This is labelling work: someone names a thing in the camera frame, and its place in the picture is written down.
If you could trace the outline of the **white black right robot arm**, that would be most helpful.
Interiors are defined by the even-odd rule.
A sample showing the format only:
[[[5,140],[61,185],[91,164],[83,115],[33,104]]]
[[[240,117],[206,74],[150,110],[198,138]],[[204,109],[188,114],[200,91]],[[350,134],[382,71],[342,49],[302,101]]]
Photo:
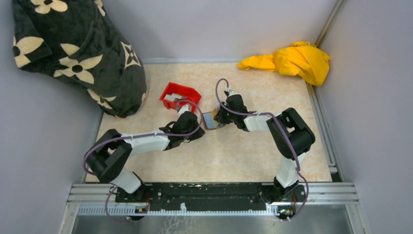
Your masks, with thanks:
[[[278,174],[274,178],[274,194],[287,201],[298,185],[301,161],[315,143],[315,135],[294,108],[279,115],[249,112],[240,94],[227,88],[226,100],[220,102],[215,120],[226,125],[234,123],[246,132],[269,132],[282,155]]]

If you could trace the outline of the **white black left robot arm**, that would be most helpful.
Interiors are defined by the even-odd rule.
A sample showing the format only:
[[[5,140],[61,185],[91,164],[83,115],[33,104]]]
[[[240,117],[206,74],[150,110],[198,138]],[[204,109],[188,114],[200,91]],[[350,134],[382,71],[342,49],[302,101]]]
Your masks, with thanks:
[[[130,156],[152,151],[174,149],[183,142],[204,136],[201,120],[185,104],[178,112],[178,119],[155,131],[143,134],[122,134],[108,130],[86,153],[84,168],[95,175],[99,182],[123,189],[129,198],[139,202],[145,198],[144,182],[134,172],[126,169]]]

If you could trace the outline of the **grey cards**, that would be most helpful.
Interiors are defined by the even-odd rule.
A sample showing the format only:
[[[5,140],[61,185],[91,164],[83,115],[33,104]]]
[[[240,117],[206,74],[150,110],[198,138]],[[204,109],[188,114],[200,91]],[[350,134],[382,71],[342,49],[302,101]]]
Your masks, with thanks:
[[[170,102],[178,102],[178,101],[186,99],[186,98],[187,98],[187,96],[182,96],[182,95],[179,95],[179,94],[172,93],[172,94],[166,94],[163,97],[163,100],[170,101]]]

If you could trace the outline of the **brown leather card holder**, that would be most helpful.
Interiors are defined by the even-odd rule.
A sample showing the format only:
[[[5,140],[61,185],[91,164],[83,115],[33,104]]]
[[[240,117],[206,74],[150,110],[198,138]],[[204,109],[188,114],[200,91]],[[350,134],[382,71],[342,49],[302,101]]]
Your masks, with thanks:
[[[213,109],[210,112],[203,113],[204,125],[207,130],[215,130],[224,127],[224,124],[219,123],[214,118],[218,114],[217,109]]]

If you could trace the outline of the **red plastic bin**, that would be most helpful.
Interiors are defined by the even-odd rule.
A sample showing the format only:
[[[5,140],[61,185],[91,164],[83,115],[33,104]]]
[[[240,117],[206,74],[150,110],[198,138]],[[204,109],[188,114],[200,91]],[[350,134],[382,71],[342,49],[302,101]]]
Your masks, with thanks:
[[[192,103],[189,103],[187,101],[183,101],[180,102],[179,107],[182,107],[185,104],[190,104],[191,105],[191,111],[193,113],[195,113],[196,111],[196,106],[199,104],[202,96],[201,94],[195,90],[194,88],[188,87],[188,86],[183,86],[177,83],[173,83],[173,82],[169,82],[166,86],[166,88],[164,89],[162,95],[160,96],[159,100],[163,103],[163,105],[167,108],[167,109],[175,109],[177,108],[177,103],[178,102],[170,102],[170,101],[165,101],[163,100],[163,97],[166,94],[179,94],[182,96],[187,96],[187,98],[185,100],[189,100],[192,101]]]

